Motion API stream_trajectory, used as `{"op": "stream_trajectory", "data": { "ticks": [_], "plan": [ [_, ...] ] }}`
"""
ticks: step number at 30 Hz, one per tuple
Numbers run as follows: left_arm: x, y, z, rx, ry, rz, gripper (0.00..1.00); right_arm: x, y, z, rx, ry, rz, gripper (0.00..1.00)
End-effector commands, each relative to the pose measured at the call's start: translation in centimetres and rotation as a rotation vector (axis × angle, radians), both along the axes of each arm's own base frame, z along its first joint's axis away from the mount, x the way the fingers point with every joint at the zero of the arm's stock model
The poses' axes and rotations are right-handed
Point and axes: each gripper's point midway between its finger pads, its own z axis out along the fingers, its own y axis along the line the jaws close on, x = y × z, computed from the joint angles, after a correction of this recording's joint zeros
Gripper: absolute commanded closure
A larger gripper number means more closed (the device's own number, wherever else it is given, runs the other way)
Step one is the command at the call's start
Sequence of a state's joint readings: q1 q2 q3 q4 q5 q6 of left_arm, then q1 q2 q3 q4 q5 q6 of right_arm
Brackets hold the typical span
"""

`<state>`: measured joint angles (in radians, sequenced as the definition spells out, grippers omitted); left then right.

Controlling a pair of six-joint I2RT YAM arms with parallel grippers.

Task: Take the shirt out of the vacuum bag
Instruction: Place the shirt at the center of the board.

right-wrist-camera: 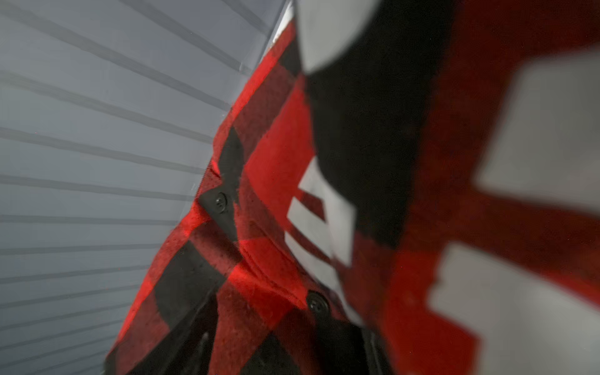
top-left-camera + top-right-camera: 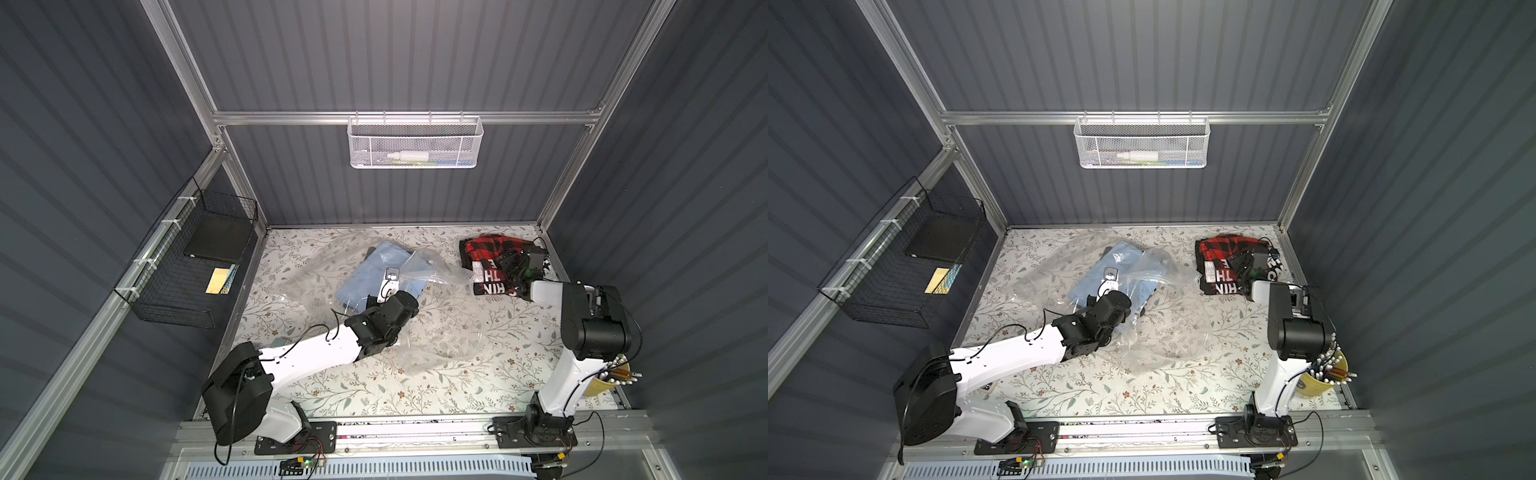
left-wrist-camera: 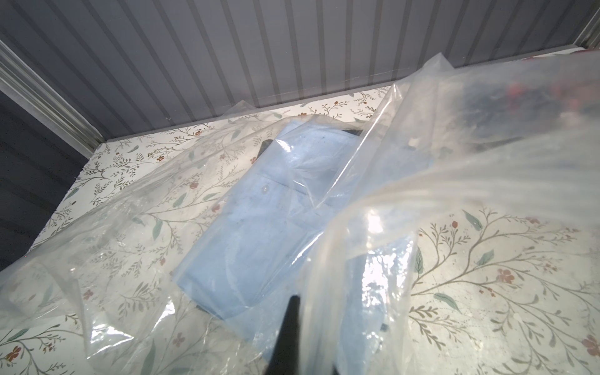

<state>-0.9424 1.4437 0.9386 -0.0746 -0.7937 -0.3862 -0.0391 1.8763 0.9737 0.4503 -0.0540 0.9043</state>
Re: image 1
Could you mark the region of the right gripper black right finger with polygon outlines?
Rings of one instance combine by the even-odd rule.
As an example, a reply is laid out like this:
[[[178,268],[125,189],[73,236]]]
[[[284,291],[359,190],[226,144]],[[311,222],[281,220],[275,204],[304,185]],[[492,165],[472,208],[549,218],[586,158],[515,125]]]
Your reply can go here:
[[[361,330],[369,375],[393,375],[384,343],[378,334],[367,328]]]

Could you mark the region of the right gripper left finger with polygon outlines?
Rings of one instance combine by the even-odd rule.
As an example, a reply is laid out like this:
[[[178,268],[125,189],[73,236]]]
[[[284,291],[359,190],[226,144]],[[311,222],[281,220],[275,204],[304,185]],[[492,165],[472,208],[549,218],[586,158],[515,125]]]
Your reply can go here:
[[[218,322],[214,293],[157,293],[127,334],[129,374],[207,374]]]

